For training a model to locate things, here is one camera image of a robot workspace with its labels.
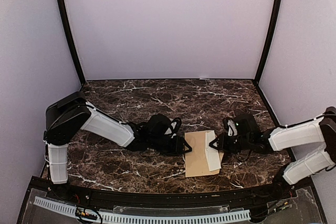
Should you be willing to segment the black front table rail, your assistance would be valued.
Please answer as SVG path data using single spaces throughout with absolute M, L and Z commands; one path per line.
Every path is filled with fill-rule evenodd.
M 52 199 L 79 202 L 84 206 L 108 209 L 114 206 L 182 208 L 220 205 L 229 205 L 232 208 L 258 208 L 274 200 L 290 197 L 290 189 L 283 189 L 277 184 L 212 193 L 142 194 L 92 189 L 70 184 L 54 186 L 46 179 L 33 176 L 29 187 L 46 192 L 47 196 Z

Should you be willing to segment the brown paper envelope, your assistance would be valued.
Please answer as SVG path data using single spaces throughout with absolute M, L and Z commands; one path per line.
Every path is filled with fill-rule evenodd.
M 185 177 L 200 177 L 219 174 L 220 170 L 210 172 L 205 156 L 205 133 L 206 131 L 185 133 L 185 140 L 192 147 L 192 152 L 185 154 Z M 224 156 L 219 152 L 220 165 Z

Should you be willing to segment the black frame post left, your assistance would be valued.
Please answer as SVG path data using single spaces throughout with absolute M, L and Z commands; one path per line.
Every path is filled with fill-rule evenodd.
M 72 63 L 75 67 L 75 71 L 80 81 L 80 84 L 84 85 L 86 83 L 86 79 L 85 79 L 85 75 L 84 75 L 83 69 L 80 64 L 74 38 L 72 36 L 65 0 L 57 0 L 57 4 L 58 4 L 58 9 L 59 9 L 60 18 L 61 18 L 62 26 L 64 29 L 67 45 L 70 51 Z

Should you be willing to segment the grey paper sheet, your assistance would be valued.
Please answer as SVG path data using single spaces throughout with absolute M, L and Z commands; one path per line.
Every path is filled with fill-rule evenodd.
M 210 147 L 210 142 L 216 139 L 214 131 L 206 131 L 205 133 L 205 156 L 210 172 L 220 170 L 221 160 L 218 150 Z

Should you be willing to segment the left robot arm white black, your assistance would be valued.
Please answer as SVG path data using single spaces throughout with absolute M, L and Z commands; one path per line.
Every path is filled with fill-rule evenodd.
M 43 141 L 54 193 L 63 201 L 74 197 L 74 189 L 67 184 L 68 146 L 79 131 L 94 133 L 129 151 L 150 148 L 161 155 L 179 156 L 193 150 L 177 134 L 181 125 L 180 118 L 170 120 L 163 114 L 141 123 L 122 122 L 99 110 L 80 91 L 66 96 L 46 109 Z

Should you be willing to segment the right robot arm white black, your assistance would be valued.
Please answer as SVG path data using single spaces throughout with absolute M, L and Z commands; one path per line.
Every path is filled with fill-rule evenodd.
M 242 114 L 223 120 L 225 132 L 209 142 L 209 147 L 231 154 L 248 150 L 257 154 L 271 154 L 295 146 L 320 143 L 305 157 L 282 167 L 268 188 L 273 200 L 280 199 L 288 191 L 288 185 L 335 168 L 335 107 L 313 119 L 280 125 L 261 131 L 252 114 Z

